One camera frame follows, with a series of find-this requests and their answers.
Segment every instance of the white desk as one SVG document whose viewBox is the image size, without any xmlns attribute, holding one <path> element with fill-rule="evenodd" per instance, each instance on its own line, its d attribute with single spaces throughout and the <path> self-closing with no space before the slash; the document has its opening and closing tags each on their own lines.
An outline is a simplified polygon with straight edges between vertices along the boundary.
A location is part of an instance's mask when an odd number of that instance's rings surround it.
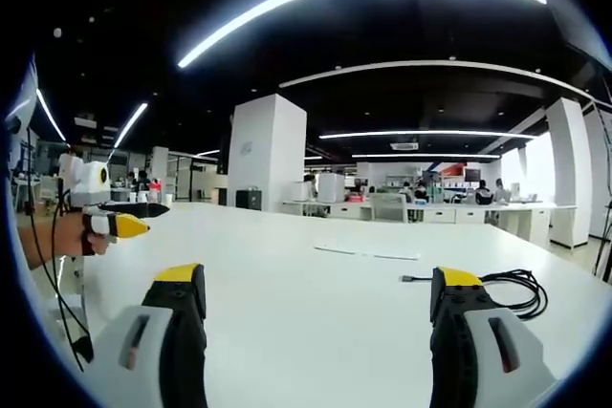
<svg viewBox="0 0 612 408">
<path fill-rule="evenodd" d="M 16 212 L 17 211 L 17 206 L 19 205 L 19 200 L 20 200 L 20 189 L 22 187 L 28 189 L 28 180 L 26 180 L 26 179 L 14 179 L 14 181 L 17 184 L 17 188 L 15 190 L 15 199 L 14 199 L 14 206 L 15 206 L 14 210 Z M 30 183 L 30 188 L 32 189 L 32 196 L 33 196 L 34 202 L 37 201 L 36 193 L 34 192 L 34 190 L 39 185 L 40 185 L 40 181 L 39 180 L 32 179 L 32 181 Z"/>
<path fill-rule="evenodd" d="M 216 408 L 428 406 L 429 283 L 401 274 L 436 266 L 485 274 L 531 269 L 548 310 L 527 322 L 546 364 L 567 376 L 605 323 L 612 289 L 585 270 L 490 225 L 399 225 L 312 219 L 175 203 L 142 237 L 84 260 L 85 310 L 95 338 L 140 304 L 156 273 L 205 266 L 206 391 Z M 418 253 L 417 262 L 313 249 Z M 516 286 L 489 288 L 520 301 Z"/>
<path fill-rule="evenodd" d="M 285 201 L 283 207 L 288 213 L 302 215 L 304 205 L 329 206 L 330 217 L 352 220 L 370 220 L 371 203 L 319 203 L 316 201 Z M 407 204 L 408 210 L 422 210 L 427 223 L 484 224 L 487 211 L 501 214 L 499 226 L 519 238 L 548 246 L 550 213 L 557 209 L 575 209 L 575 205 L 555 203 L 525 204 Z"/>
</svg>

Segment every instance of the table surface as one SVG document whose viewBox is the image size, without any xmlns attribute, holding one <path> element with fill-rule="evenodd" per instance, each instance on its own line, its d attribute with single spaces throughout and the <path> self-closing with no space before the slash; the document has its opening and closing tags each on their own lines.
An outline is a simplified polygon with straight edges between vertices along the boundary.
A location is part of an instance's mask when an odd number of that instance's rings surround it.
<svg viewBox="0 0 612 408">
<path fill-rule="evenodd" d="M 321 203 L 319 201 L 283 201 L 283 204 L 310 204 L 310 205 L 324 205 L 324 206 L 357 206 L 363 208 L 370 208 L 372 204 L 369 201 L 363 202 L 343 202 L 343 203 Z M 406 204 L 406 208 L 410 210 L 494 210 L 500 212 L 516 212 L 524 210 L 534 209 L 575 209 L 574 204 L 555 204 L 555 203 L 510 203 L 510 204 Z"/>
<path fill-rule="evenodd" d="M 579 364 L 612 305 L 610 286 L 491 225 L 313 219 L 196 203 L 175 203 L 149 223 L 147 234 L 85 258 L 89 329 L 95 338 L 125 306 L 140 304 L 162 269 L 202 263 L 205 381 L 217 408 L 428 406 L 430 284 L 403 284 L 402 274 L 531 269 L 550 304 L 526 325 L 557 378 Z M 500 302 L 528 296 L 513 285 L 488 291 Z"/>
</svg>

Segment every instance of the black cable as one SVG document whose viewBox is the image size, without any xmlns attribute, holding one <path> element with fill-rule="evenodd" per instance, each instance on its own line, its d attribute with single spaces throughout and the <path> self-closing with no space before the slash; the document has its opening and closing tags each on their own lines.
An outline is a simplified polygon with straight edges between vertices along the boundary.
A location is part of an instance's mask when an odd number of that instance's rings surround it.
<svg viewBox="0 0 612 408">
<path fill-rule="evenodd" d="M 64 203 L 64 198 L 66 197 L 66 195 L 68 195 L 68 193 L 70 193 L 70 190 L 67 190 L 60 198 L 59 198 L 59 203 L 57 203 L 57 206 L 55 207 L 55 212 L 54 212 L 54 220 L 53 223 L 51 225 L 51 253 L 52 253 L 52 266 L 54 269 L 54 278 L 57 279 L 57 267 L 55 266 L 55 223 L 57 221 L 57 212 L 59 211 L 59 209 L 63 206 Z M 73 355 L 75 356 L 75 360 L 76 360 L 76 364 L 78 365 L 78 368 L 83 371 L 83 365 L 80 363 L 80 360 L 78 359 L 78 353 L 75 350 L 75 347 L 73 346 L 73 338 L 70 335 L 70 330 L 68 330 L 68 323 L 66 322 L 66 314 L 64 313 L 64 307 L 62 305 L 62 302 L 59 299 L 59 295 L 57 296 L 57 305 L 59 306 L 59 313 L 61 314 L 61 321 L 64 323 L 64 331 L 66 332 L 66 337 L 68 339 L 68 344 L 70 344 L 70 349 L 73 352 Z"/>
<path fill-rule="evenodd" d="M 30 128 L 28 128 L 28 164 L 31 164 L 32 161 L 32 151 L 30 149 Z M 30 202 L 30 204 L 32 205 L 33 203 L 33 193 L 32 193 L 32 168 L 29 167 L 28 169 L 28 201 Z M 59 299 L 59 301 L 61 301 L 63 303 L 63 305 L 66 307 L 66 309 L 68 310 L 68 312 L 70 313 L 70 315 L 73 317 L 73 319 L 75 319 L 75 321 L 78 323 L 78 325 L 82 328 L 82 330 L 88 335 L 89 334 L 89 330 L 87 330 L 87 327 L 85 327 L 82 322 L 80 320 L 78 320 L 78 317 L 75 315 L 75 313 L 73 312 L 73 310 L 70 308 L 70 306 L 68 306 L 68 303 L 66 303 L 66 300 L 64 300 L 64 297 L 61 296 L 61 293 L 59 292 L 59 286 L 57 285 L 57 280 L 53 277 L 51 277 L 51 274 L 49 273 L 49 269 L 47 268 L 47 264 L 45 262 L 44 257 L 42 256 L 42 250 L 40 248 L 40 243 L 38 241 L 38 234 L 36 232 L 36 224 L 34 222 L 34 214 L 32 212 L 32 209 L 30 209 L 30 224 L 32 226 L 32 233 L 33 233 L 33 237 L 34 237 L 34 244 L 36 246 L 36 250 L 38 252 L 38 257 L 40 258 L 40 264 L 42 265 L 42 268 L 45 271 L 45 274 L 47 275 L 47 279 L 49 280 L 49 284 L 51 284 L 51 287 L 53 288 L 55 295 L 57 296 L 57 298 Z"/>
<path fill-rule="evenodd" d="M 483 284 L 488 282 L 510 282 L 518 284 L 527 290 L 530 290 L 534 296 L 529 300 L 522 303 L 513 303 L 510 305 L 504 305 L 492 300 L 495 306 L 499 308 L 508 308 L 513 311 L 520 320 L 530 320 L 541 315 L 548 307 L 548 293 L 546 290 L 537 282 L 536 277 L 531 271 L 526 269 L 513 269 L 511 271 L 495 272 L 493 274 L 487 274 L 479 278 Z M 400 278 L 402 282 L 413 282 L 413 281 L 431 281 L 431 277 L 417 277 L 417 276 L 402 276 Z"/>
</svg>

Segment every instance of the air vent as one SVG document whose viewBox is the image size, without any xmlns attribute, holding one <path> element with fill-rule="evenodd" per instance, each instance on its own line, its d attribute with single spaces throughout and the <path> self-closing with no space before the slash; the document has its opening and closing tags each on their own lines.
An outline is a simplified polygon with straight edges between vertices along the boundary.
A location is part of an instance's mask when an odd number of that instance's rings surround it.
<svg viewBox="0 0 612 408">
<path fill-rule="evenodd" d="M 390 145 L 393 150 L 398 150 L 401 152 L 410 152 L 419 149 L 419 142 L 400 142 L 391 143 Z"/>
</svg>

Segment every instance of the black ceiling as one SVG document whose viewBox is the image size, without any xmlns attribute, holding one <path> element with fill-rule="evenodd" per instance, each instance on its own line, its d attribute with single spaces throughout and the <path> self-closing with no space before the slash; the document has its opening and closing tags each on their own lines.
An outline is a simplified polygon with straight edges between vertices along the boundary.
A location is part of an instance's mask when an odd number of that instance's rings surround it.
<svg viewBox="0 0 612 408">
<path fill-rule="evenodd" d="M 297 0 L 252 21 L 183 70 L 177 63 L 194 45 L 263 0 L 48 1 L 36 63 L 60 128 L 79 143 L 88 130 L 75 126 L 73 118 L 93 115 L 98 122 L 93 134 L 102 143 L 101 126 L 120 128 L 147 101 L 148 110 L 122 145 L 141 151 L 154 145 L 187 153 L 217 148 L 235 104 L 274 92 L 306 109 L 309 144 L 335 161 L 389 153 L 389 142 L 410 138 L 319 140 L 318 135 L 508 131 L 559 96 L 576 95 L 525 76 L 439 66 L 279 85 L 338 66 L 451 56 L 539 69 L 572 82 L 590 61 L 564 42 L 551 9 L 533 0 Z M 596 7 L 592 0 L 585 4 L 587 12 Z M 609 23 L 598 18 L 609 37 Z M 54 28 L 61 28 L 61 37 L 54 37 Z M 599 97 L 596 83 L 591 78 L 587 87 Z M 45 139 L 56 137 L 41 111 L 34 129 Z M 545 129 L 539 123 L 528 134 Z M 491 141 L 419 137 L 420 151 L 427 153 L 478 153 Z"/>
</svg>

